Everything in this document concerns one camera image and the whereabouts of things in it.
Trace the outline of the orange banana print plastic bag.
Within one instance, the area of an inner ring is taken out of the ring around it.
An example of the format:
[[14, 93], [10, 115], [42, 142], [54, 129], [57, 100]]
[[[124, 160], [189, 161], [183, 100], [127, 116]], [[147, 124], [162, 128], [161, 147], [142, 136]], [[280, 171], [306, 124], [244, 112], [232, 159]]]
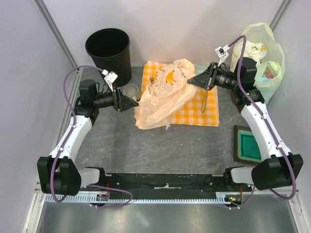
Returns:
[[175, 60], [160, 70], [153, 83], [146, 84], [138, 107], [134, 109], [136, 126], [141, 130], [169, 128], [171, 115], [193, 99], [197, 87], [188, 84], [195, 76], [195, 67], [187, 59]]

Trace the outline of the black plastic trash bin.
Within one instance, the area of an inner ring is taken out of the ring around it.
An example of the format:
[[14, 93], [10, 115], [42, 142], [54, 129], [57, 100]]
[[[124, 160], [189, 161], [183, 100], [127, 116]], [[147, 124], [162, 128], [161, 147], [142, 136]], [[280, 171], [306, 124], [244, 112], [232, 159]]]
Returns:
[[117, 87], [130, 82], [130, 38], [126, 32], [116, 28], [96, 31], [86, 40], [85, 48], [95, 66], [117, 74], [114, 81]]

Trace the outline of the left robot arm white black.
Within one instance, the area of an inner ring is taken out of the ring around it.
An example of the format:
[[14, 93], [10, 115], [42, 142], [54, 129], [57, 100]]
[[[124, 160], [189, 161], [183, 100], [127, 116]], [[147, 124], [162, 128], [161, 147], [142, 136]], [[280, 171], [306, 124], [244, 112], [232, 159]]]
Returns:
[[65, 134], [49, 156], [40, 157], [37, 161], [43, 193], [75, 196], [81, 188], [88, 185], [96, 191], [105, 189], [107, 180], [103, 168], [86, 167], [78, 170], [74, 162], [101, 108], [113, 107], [122, 112], [138, 106], [136, 101], [125, 96], [115, 85], [112, 87], [111, 92], [99, 93], [94, 80], [80, 82], [80, 96], [74, 106], [75, 114], [71, 117]]

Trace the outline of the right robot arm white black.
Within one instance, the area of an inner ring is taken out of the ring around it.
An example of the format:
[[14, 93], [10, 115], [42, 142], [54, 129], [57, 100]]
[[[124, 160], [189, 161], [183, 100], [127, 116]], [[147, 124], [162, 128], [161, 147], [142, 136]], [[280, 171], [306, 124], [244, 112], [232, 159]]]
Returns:
[[216, 62], [188, 84], [211, 90], [219, 86], [231, 91], [231, 100], [250, 127], [260, 150], [261, 162], [255, 167], [231, 167], [225, 170], [223, 187], [234, 191], [241, 183], [258, 190], [293, 186], [302, 165], [300, 154], [293, 154], [275, 129], [260, 91], [254, 86], [256, 61], [244, 57], [233, 72], [223, 70]]

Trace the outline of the green plastic bag of trash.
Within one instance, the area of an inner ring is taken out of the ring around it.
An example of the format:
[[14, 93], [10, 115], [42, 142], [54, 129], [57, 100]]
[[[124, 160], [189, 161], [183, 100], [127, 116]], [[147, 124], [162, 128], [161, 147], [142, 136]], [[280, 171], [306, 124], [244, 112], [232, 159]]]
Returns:
[[285, 74], [285, 55], [279, 43], [275, 41], [274, 34], [266, 23], [249, 25], [242, 33], [246, 41], [262, 43], [268, 49], [267, 55], [256, 62], [255, 87], [261, 92], [265, 103], [268, 103]]

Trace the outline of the light blue ceramic bowl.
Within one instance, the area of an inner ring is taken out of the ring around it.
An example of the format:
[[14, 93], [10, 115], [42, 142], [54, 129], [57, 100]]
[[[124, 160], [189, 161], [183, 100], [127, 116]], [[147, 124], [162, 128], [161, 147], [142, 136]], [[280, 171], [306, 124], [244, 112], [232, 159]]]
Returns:
[[195, 68], [195, 74], [199, 75], [199, 74], [203, 73], [208, 68], [208, 66], [205, 66], [205, 65], [195, 65], [194, 68]]

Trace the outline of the striped ceramic cup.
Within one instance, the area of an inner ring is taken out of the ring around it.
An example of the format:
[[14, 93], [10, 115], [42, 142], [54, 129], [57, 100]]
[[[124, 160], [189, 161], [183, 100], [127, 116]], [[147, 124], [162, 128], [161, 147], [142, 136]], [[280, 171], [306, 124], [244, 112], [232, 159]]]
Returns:
[[140, 89], [135, 84], [128, 84], [123, 88], [124, 95], [132, 100], [139, 102], [141, 99]]

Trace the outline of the gold knife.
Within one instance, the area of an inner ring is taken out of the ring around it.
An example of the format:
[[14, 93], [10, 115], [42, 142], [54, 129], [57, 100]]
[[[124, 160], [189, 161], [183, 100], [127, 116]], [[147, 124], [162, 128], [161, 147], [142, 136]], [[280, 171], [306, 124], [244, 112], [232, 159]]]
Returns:
[[202, 102], [202, 108], [201, 108], [201, 112], [203, 113], [206, 109], [206, 102], [207, 102], [207, 98], [208, 98], [208, 90], [204, 91], [204, 97], [203, 97], [203, 102]]

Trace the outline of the yellow white checkered cloth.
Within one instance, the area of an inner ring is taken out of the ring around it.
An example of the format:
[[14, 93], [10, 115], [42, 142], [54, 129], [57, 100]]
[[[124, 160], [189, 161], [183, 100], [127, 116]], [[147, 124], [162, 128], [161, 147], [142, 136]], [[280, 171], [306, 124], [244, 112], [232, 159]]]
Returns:
[[[150, 76], [155, 77], [156, 72], [167, 66], [165, 63], [148, 61], [143, 68], [141, 81], [141, 91], [144, 92], [146, 85], [150, 83]], [[186, 124], [196, 126], [218, 126], [219, 105], [218, 89], [215, 87], [207, 94], [206, 107], [202, 111], [202, 104], [205, 97], [205, 91], [199, 89], [193, 99], [188, 101], [183, 108], [171, 115], [172, 124]]]

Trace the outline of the green square dish black rim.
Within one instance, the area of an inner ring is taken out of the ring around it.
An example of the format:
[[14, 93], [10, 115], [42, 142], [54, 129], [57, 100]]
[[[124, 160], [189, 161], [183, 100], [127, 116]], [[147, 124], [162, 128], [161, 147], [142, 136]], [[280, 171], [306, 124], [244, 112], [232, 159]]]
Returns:
[[236, 162], [259, 164], [261, 154], [255, 137], [249, 127], [234, 125], [233, 159]]

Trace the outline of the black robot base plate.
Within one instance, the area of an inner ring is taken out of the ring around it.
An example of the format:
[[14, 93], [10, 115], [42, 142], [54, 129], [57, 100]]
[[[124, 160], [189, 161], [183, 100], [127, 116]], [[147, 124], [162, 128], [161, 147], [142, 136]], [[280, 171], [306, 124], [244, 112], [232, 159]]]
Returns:
[[97, 185], [129, 191], [135, 200], [214, 199], [217, 192], [250, 192], [246, 184], [229, 184], [223, 175], [107, 173]]

